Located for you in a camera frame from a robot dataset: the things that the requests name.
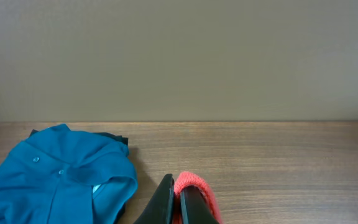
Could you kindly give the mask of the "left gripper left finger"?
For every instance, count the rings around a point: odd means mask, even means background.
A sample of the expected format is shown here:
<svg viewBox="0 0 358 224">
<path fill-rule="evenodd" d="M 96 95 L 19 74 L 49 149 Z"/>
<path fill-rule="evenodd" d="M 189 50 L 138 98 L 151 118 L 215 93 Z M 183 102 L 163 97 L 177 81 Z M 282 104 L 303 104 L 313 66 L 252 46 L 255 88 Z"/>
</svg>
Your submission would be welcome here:
<svg viewBox="0 0 358 224">
<path fill-rule="evenodd" d="M 166 174 L 134 224 L 171 224 L 174 206 L 174 179 Z"/>
</svg>

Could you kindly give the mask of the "red printed t-shirt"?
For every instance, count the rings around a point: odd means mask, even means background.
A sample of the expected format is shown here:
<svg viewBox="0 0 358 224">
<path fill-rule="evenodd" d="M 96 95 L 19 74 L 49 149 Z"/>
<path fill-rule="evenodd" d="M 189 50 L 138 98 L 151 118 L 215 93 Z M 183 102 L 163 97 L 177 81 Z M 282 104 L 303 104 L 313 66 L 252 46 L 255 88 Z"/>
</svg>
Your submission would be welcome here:
<svg viewBox="0 0 358 224">
<path fill-rule="evenodd" d="M 173 224 L 224 223 L 212 188 L 200 176 L 184 171 L 173 188 Z"/>
</svg>

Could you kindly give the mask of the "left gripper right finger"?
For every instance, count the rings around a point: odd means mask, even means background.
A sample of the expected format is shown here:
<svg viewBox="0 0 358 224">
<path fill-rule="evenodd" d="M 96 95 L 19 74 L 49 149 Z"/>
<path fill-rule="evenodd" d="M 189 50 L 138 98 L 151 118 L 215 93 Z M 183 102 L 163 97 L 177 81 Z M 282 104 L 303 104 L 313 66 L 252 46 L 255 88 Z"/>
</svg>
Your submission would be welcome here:
<svg viewBox="0 0 358 224">
<path fill-rule="evenodd" d="M 182 224 L 218 224 L 201 191 L 195 186 L 184 188 L 180 194 Z"/>
</svg>

